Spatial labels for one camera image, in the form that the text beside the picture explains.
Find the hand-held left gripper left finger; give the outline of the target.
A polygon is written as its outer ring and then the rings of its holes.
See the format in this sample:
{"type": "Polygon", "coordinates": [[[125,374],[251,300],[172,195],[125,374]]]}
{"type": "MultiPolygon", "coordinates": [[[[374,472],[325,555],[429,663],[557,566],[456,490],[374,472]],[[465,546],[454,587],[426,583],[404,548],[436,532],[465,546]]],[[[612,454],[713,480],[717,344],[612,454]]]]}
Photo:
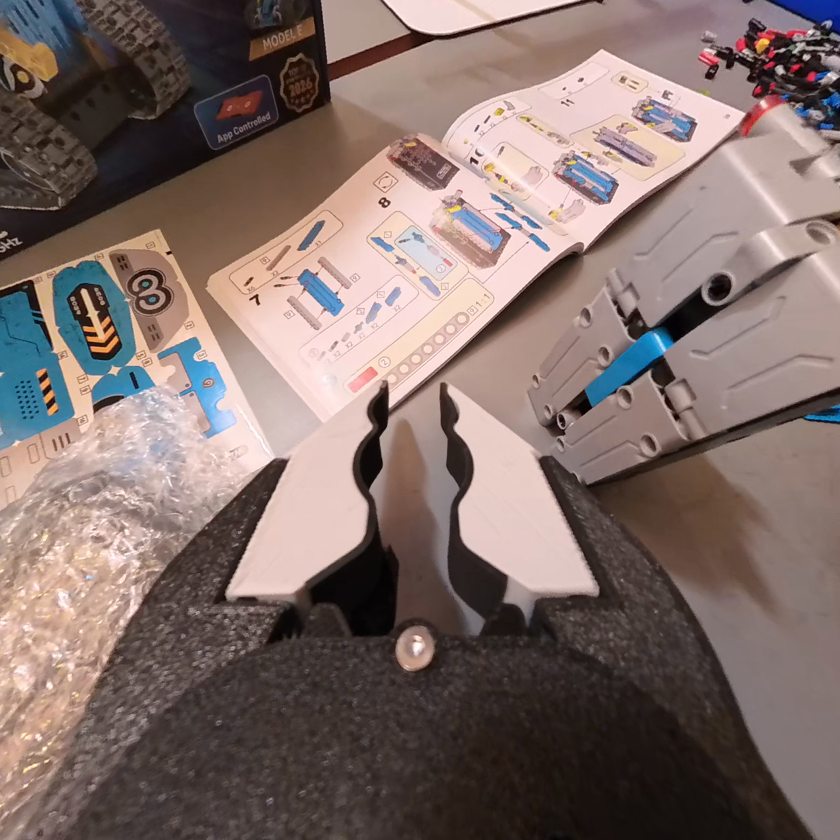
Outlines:
{"type": "Polygon", "coordinates": [[[374,547],[371,486],[382,470],[389,385],[356,397],[290,451],[229,582],[230,602],[304,602],[374,547]]]}

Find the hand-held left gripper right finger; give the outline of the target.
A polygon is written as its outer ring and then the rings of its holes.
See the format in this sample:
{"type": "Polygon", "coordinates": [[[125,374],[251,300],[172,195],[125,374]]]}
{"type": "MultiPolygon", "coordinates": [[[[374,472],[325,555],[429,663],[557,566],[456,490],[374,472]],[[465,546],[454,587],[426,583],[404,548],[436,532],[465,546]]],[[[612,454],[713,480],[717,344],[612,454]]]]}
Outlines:
{"type": "Polygon", "coordinates": [[[538,601],[597,597],[600,586],[538,451],[454,386],[440,386],[450,510],[448,578],[488,622],[514,609],[528,625],[538,601]]]}

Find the partly built toy brick model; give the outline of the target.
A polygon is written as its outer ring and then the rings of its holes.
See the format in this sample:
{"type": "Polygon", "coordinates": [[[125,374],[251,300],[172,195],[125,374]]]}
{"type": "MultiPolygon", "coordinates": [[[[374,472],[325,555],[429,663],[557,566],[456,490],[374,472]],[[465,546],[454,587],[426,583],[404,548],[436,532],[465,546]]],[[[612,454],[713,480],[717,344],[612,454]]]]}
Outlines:
{"type": "Polygon", "coordinates": [[[780,96],[639,228],[528,389],[586,485],[838,406],[838,143],[780,96]]]}

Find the clear bubble wrap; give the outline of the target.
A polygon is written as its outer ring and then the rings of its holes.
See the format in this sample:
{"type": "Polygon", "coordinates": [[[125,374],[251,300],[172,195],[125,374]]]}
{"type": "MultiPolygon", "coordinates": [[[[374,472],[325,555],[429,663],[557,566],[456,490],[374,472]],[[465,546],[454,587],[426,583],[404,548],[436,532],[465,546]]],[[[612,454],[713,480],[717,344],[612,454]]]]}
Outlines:
{"type": "Polygon", "coordinates": [[[151,585],[248,473],[154,387],[98,413],[2,511],[2,823],[60,766],[151,585]]]}

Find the open instruction booklet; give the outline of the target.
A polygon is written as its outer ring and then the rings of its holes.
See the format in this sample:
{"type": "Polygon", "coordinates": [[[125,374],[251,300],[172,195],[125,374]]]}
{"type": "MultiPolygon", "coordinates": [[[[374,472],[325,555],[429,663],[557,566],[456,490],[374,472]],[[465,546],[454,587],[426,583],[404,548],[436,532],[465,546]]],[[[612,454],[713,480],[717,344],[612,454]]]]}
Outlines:
{"type": "Polygon", "coordinates": [[[742,117],[600,50],[393,141],[206,288],[319,420],[379,381],[398,403],[742,117]]]}

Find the blue sticker sheet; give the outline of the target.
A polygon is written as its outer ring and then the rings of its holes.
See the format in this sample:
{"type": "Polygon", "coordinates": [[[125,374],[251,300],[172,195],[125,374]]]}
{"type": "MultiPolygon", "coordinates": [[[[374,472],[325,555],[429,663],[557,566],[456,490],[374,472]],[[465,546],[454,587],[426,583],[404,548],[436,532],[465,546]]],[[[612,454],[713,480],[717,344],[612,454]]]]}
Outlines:
{"type": "Polygon", "coordinates": [[[166,385],[247,471],[271,458],[160,230],[1,290],[1,509],[105,408],[166,385]]]}

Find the dark toy product box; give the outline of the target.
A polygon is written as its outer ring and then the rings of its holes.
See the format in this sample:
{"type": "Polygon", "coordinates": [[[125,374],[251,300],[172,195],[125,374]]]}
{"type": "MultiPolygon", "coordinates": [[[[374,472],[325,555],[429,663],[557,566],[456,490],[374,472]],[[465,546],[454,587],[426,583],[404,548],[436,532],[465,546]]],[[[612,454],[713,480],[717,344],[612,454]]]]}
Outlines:
{"type": "Polygon", "coordinates": [[[331,99],[310,1],[2,1],[1,259],[331,99]]]}

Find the white lamp stand base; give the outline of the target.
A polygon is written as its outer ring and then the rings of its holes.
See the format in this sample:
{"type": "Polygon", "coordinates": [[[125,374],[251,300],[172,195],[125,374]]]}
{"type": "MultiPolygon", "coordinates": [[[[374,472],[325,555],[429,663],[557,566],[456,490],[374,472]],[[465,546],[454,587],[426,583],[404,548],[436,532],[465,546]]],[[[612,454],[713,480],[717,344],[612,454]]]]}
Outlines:
{"type": "Polygon", "coordinates": [[[411,31],[433,37],[466,34],[582,4],[582,1],[384,1],[411,31]]]}

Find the scatter of small pins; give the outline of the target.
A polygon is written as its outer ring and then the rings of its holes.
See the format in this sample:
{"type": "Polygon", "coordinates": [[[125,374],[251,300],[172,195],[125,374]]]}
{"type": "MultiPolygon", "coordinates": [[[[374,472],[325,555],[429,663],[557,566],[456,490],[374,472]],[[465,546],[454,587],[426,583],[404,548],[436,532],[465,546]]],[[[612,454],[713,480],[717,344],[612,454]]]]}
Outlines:
{"type": "Polygon", "coordinates": [[[698,55],[713,80],[721,68],[745,67],[752,96],[777,96],[825,140],[839,141],[839,36],[828,19],[808,29],[768,28],[750,19],[732,47],[717,43],[715,34],[702,37],[698,55]]]}

